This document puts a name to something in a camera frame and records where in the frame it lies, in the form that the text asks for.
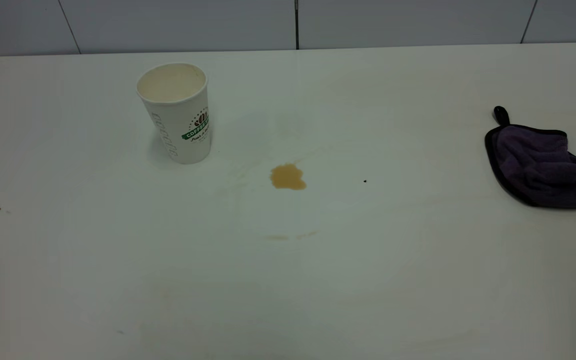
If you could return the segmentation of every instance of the brown liquid stain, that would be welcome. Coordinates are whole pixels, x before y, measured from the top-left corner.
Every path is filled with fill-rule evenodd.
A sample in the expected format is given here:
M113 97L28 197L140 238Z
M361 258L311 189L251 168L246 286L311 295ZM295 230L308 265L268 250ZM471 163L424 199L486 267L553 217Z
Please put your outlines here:
M306 183L302 180L304 172L299 170L294 163L279 165L272 169L270 180L276 189L292 189L302 191L306 189Z
M310 231L308 234L298 235L298 236L297 236L297 240L301 240L301 239L304 239L304 238L310 238L311 236L317 234L318 232L320 232L320 231L319 231L319 230L317 230L317 231Z

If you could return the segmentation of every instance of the white paper cup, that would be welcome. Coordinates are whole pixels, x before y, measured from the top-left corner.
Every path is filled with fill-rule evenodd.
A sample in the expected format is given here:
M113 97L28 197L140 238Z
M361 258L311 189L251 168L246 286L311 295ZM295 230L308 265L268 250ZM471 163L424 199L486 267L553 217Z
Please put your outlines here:
M137 95L172 160L193 164L208 156L208 76L202 69L187 63L157 66L139 78Z

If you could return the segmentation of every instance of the cup rim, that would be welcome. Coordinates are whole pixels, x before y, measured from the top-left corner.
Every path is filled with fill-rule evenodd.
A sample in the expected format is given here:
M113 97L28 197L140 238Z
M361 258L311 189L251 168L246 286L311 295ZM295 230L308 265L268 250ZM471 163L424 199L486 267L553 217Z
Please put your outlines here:
M174 100L174 101L152 101L148 98L145 98L142 93L139 92L139 82L141 82L141 80L144 78L144 76L146 76L146 74L150 73L151 71L158 69L158 68L162 68L164 66L170 66L170 65L188 65L188 66L192 66L196 69L199 69L199 71L201 71L201 73L203 74L203 77L206 79L203 82L203 86L201 87L201 89L197 90L194 94L185 97L185 98L181 98L180 100ZM185 103L186 101L190 101L194 98L196 98L199 94L201 94L204 89L206 89L206 87L208 86L208 75L206 74L206 71L204 71L203 68L200 68L199 66L197 66L196 64L191 64L191 63L180 63L180 62L176 62L176 63L164 63L164 64L158 64L156 66L153 66L151 68L149 68L148 70L146 70L144 73L142 73L141 76L139 76L139 79L137 79L137 84L135 84L135 91L137 92L137 95L141 98L142 101L148 103L148 104L155 104L155 105L177 105L177 104L181 104L181 103Z

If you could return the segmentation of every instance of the white table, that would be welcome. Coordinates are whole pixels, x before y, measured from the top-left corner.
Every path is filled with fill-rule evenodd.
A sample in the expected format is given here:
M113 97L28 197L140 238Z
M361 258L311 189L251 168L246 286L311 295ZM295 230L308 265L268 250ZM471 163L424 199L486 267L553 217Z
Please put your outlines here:
M167 62L198 164L135 94ZM576 210L499 186L495 105L576 154L576 44L0 57L0 360L576 360Z

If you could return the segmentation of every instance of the white wall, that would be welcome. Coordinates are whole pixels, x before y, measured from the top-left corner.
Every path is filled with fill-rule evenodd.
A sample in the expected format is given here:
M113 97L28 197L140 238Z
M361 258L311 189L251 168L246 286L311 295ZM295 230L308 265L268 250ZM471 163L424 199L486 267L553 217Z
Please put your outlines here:
M523 42L576 42L576 0L538 0Z
M0 0L0 55L294 49L295 0ZM535 0L300 0L302 49L519 43ZM576 42L537 0L524 43Z
M534 4L535 0L301 0L299 45L317 49L519 43Z
M295 48L293 0L61 0L82 53Z
M0 0L0 55L77 52L57 0Z

